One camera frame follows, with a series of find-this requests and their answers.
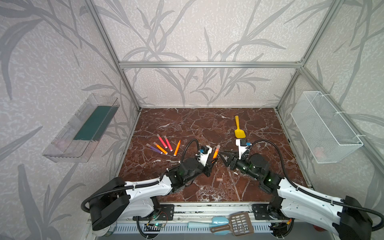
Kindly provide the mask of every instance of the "purple marker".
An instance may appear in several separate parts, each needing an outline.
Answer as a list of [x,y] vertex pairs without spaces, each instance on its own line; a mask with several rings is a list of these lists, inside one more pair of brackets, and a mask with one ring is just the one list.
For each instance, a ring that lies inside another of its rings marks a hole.
[[154,148],[153,146],[151,146],[151,145],[148,144],[148,143],[147,143],[147,146],[150,147],[153,151],[158,152],[158,153],[160,153],[160,154],[163,154],[159,149]]

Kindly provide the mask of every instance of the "white container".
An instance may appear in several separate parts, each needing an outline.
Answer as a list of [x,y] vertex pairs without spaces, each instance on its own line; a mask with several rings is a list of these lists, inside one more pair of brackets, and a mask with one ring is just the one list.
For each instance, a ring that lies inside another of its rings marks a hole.
[[291,115],[318,163],[339,162],[363,146],[320,91],[303,92]]
[[[104,108],[103,114],[94,115],[98,119],[97,124],[87,122],[99,106],[109,108]],[[88,162],[119,106],[116,97],[91,94],[44,150],[43,156],[54,162]],[[83,126],[86,123],[88,128],[84,130]],[[78,135],[79,132],[85,132],[82,134],[83,137]]]

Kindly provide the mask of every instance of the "marble table surface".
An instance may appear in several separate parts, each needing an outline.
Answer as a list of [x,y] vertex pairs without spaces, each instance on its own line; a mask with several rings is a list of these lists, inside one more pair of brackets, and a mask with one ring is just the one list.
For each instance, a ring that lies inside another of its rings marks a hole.
[[[236,151],[235,115],[240,118],[240,128],[245,131],[247,140],[253,142],[267,139],[281,150],[288,176],[296,183],[306,186],[304,177],[284,135],[278,118],[272,108],[179,108],[179,109],[143,109],[129,145],[119,176],[125,181],[140,181],[159,177],[166,168],[179,164],[185,145],[196,138],[199,144],[220,150]],[[146,144],[156,141],[156,134],[166,135],[173,149],[179,140],[181,146],[176,157],[158,154]],[[195,143],[186,154],[194,155]],[[256,144],[251,151],[260,153],[270,162],[270,169],[283,175],[279,156],[273,146],[266,143]],[[158,197],[160,202],[201,202],[201,201],[270,201],[272,195],[261,191],[258,182],[252,178],[226,168],[219,160],[212,169],[210,177],[198,176],[194,183],[183,191]]]

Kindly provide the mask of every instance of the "orange marker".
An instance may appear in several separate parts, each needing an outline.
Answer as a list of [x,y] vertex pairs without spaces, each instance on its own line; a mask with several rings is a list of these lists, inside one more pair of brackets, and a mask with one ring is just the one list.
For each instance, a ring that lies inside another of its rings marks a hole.
[[168,141],[168,139],[167,139],[167,136],[164,135],[164,138],[166,139],[166,142],[167,142],[167,144],[168,144],[169,150],[172,152],[173,149],[172,149],[172,147],[170,146],[170,143],[169,143],[169,141]]
[[157,143],[155,143],[155,142],[153,142],[153,144],[154,144],[158,149],[160,149],[160,151],[162,151],[165,155],[168,154],[167,151],[165,151],[162,147],[159,146],[159,144],[157,144]]
[[181,143],[181,140],[179,140],[179,143],[177,144],[175,153],[173,154],[174,157],[176,157],[177,151],[179,150],[179,147],[180,147],[180,143]]
[[158,134],[157,137],[159,138],[160,142],[163,144],[164,148],[166,149],[167,148],[167,145],[166,143],[163,141],[163,139],[160,137],[160,135]]
[[215,159],[217,157],[217,154],[218,154],[218,150],[220,149],[220,145],[217,145],[216,147],[216,150],[215,150],[215,153],[214,153],[214,157],[213,159]]

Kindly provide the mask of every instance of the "robotic arm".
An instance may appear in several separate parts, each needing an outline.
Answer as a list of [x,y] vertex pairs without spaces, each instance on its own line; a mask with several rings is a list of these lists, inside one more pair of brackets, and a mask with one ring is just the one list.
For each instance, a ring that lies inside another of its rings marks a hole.
[[[184,160],[188,147],[196,142],[197,154]],[[248,158],[253,145],[258,142],[272,144],[281,160],[284,176],[269,170],[269,162],[262,155],[253,154]],[[371,209],[363,208],[359,202],[347,196],[345,199],[331,197],[292,182],[285,172],[284,161],[278,147],[268,140],[249,143],[236,139],[238,152],[219,152],[226,167],[239,169],[259,182],[264,192],[274,195],[268,205],[271,218],[281,216],[297,218],[339,236],[341,240],[369,240],[371,231],[381,229],[384,216]],[[93,230],[110,226],[116,220],[139,216],[156,219],[161,206],[156,196],[176,193],[184,189],[201,173],[210,176],[217,160],[208,161],[212,152],[210,146],[201,146],[196,139],[191,140],[184,150],[180,164],[159,178],[139,182],[124,182],[120,177],[112,179],[81,204],[81,208],[91,214]],[[382,221],[372,227],[367,212],[381,217]]]

